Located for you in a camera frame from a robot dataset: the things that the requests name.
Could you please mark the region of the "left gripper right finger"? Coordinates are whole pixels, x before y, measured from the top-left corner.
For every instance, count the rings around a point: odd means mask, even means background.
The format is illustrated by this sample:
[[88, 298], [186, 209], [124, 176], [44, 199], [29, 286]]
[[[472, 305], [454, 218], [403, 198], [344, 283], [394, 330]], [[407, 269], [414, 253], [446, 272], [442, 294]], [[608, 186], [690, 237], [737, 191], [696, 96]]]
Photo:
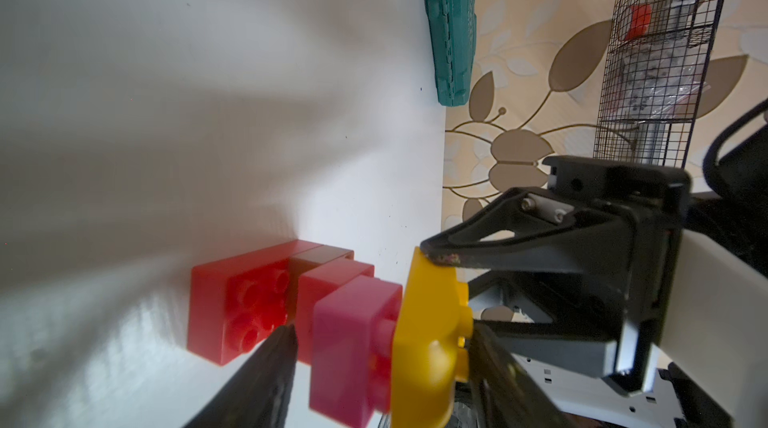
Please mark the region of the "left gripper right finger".
[[572, 427], [491, 329], [476, 323], [468, 344], [466, 427]]

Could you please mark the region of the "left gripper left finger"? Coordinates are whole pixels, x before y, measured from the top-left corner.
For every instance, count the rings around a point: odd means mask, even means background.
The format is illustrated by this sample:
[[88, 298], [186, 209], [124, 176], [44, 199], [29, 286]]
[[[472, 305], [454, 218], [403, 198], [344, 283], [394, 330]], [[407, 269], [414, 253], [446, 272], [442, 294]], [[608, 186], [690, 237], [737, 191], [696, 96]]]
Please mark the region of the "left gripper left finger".
[[186, 426], [283, 428], [297, 364], [292, 325], [280, 326]]

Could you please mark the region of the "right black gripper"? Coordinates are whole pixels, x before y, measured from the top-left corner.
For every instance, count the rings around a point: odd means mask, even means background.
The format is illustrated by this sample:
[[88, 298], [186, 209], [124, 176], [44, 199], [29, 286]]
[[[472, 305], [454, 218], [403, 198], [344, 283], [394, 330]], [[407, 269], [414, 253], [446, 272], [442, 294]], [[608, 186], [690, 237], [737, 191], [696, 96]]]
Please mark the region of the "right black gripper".
[[546, 159], [543, 189], [513, 188], [420, 245], [434, 264], [482, 269], [470, 296], [497, 295], [523, 323], [484, 321], [507, 351], [623, 394], [652, 384], [691, 180], [682, 169]]

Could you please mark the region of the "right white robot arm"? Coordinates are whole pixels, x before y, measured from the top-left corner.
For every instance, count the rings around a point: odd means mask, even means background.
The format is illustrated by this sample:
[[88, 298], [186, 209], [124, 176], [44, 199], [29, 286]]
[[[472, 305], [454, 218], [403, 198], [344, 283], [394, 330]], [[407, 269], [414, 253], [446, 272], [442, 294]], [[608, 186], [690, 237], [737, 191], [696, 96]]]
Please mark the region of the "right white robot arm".
[[519, 356], [649, 390], [659, 353], [681, 372], [690, 425], [767, 423], [767, 133], [726, 142], [703, 163], [713, 197], [695, 200], [677, 168], [554, 156], [546, 188], [512, 188], [422, 242], [446, 268], [480, 271], [471, 296], [514, 295], [525, 323], [480, 321], [469, 387], [484, 427], [564, 427]]

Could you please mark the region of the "pink lego brick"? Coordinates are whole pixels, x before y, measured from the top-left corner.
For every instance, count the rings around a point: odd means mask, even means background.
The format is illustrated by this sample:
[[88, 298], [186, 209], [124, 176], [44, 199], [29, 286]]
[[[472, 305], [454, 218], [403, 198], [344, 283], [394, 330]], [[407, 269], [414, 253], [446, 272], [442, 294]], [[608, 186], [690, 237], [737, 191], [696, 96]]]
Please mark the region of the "pink lego brick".
[[402, 286], [360, 277], [318, 307], [309, 406], [347, 427], [390, 407], [393, 338]]

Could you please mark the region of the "long red lego front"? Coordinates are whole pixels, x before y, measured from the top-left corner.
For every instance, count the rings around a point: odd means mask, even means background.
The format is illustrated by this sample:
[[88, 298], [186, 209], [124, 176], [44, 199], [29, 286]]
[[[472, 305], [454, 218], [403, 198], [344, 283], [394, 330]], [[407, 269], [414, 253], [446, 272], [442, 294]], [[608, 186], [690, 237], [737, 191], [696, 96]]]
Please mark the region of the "long red lego front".
[[224, 366], [287, 320], [289, 260], [317, 248], [291, 241], [191, 270], [188, 351]]

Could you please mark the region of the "yellow lego brick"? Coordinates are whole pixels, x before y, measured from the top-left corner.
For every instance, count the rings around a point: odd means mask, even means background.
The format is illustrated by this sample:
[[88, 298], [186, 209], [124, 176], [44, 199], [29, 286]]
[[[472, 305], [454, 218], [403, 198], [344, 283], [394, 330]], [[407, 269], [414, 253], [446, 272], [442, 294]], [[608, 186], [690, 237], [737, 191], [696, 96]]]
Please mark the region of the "yellow lego brick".
[[468, 285], [454, 268], [437, 266], [415, 249], [392, 346], [393, 427], [448, 423], [455, 384], [468, 380], [473, 324]]

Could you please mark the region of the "orange lego brick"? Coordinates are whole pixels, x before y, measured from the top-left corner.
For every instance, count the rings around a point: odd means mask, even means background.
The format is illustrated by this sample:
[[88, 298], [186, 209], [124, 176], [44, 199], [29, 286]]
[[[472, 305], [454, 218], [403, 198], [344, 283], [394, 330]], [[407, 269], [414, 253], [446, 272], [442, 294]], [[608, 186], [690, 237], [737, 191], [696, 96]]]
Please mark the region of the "orange lego brick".
[[354, 259], [354, 251], [335, 246], [318, 246], [289, 258], [289, 286], [286, 292], [287, 323], [293, 322], [298, 300], [298, 281], [301, 275], [337, 259]]

